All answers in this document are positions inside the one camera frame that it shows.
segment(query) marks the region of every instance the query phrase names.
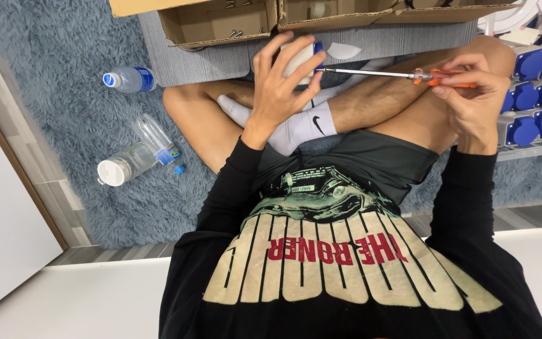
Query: floor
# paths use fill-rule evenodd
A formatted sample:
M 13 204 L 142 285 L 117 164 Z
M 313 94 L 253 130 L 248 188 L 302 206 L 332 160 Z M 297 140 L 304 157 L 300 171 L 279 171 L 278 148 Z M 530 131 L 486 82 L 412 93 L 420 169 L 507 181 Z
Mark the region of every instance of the floor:
M 493 217 L 495 231 L 542 227 L 542 205 L 498 209 L 493 212 Z M 432 215 L 404 219 L 421 237 L 430 235 Z M 76 247 L 62 253 L 49 266 L 163 258 L 172 256 L 175 243 L 176 241 L 171 241 L 118 250 L 106 250 L 99 246 Z
M 1 56 L 0 129 L 68 246 L 94 245 L 86 231 L 81 201 L 72 192 L 56 154 L 22 104 L 18 85 Z

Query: screwdriver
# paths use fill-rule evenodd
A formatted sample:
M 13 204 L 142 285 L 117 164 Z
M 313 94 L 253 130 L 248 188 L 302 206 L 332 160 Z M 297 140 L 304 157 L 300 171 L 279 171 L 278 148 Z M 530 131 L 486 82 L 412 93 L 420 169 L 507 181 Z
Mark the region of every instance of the screwdriver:
M 340 68 L 318 68 L 316 71 L 321 72 L 334 72 L 334 73 L 351 73 L 351 74 L 365 74 L 365 75 L 384 75 L 386 77 L 402 77 L 413 80 L 414 84 L 425 81 L 430 86 L 440 85 L 440 79 L 450 77 L 451 75 L 465 73 L 465 71 L 443 71 L 442 69 L 433 69 L 430 73 L 425 73 L 421 68 L 416 68 L 412 73 L 390 73 L 390 72 L 376 72 L 376 71 L 356 71 L 351 69 Z M 456 84 L 453 87 L 465 87 L 475 88 L 475 83 Z

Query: open cardboard box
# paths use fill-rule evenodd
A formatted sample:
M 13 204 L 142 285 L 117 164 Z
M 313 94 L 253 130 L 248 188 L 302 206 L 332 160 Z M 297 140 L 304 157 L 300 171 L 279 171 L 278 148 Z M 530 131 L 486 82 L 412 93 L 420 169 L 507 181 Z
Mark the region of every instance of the open cardboard box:
M 262 39 L 270 36 L 277 24 L 275 0 L 235 0 L 233 8 L 225 8 L 226 0 L 109 0 L 109 3 L 114 16 L 157 10 L 164 33 L 175 46 L 200 47 Z M 243 34 L 230 38 L 232 30 Z
M 316 31 L 372 23 L 467 22 L 520 6 L 513 5 L 514 1 L 453 0 L 451 7 L 413 10 L 408 9 L 403 0 L 278 0 L 278 28 L 280 31 Z M 311 17 L 315 3 L 324 4 L 321 18 Z

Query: nike logo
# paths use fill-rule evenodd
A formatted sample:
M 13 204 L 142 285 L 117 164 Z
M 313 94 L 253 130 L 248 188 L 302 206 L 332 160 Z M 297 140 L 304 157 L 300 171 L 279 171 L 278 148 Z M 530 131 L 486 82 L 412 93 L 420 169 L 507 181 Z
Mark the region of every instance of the nike logo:
M 321 130 L 321 127 L 319 127 L 319 124 L 317 123 L 317 119 L 319 119 L 318 116 L 313 116 L 312 117 L 312 123 L 315 124 L 315 126 L 321 132 L 322 135 L 325 135 L 325 133 Z

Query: leg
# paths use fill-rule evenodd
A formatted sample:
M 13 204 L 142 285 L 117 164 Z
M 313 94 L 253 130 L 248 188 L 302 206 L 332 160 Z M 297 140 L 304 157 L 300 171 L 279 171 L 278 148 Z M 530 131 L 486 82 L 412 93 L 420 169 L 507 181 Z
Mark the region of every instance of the leg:
M 218 173 L 243 129 L 221 110 L 216 100 L 225 94 L 242 104 L 252 104 L 253 93 L 250 83 L 213 81 L 166 88 L 162 103 L 194 151 Z
M 516 60 L 513 51 L 499 40 L 484 35 L 478 35 L 472 43 L 461 48 L 420 54 L 393 66 L 392 70 L 410 71 L 420 65 L 433 68 L 455 55 L 470 53 L 484 54 L 495 74 L 509 76 L 513 71 Z M 456 134 L 449 127 L 448 106 L 428 88 L 425 84 L 413 85 L 406 79 L 374 77 L 327 103 L 337 131 L 368 127 L 369 131 L 415 143 L 440 154 L 455 141 Z M 368 112 L 370 108 L 372 114 L 360 113 Z

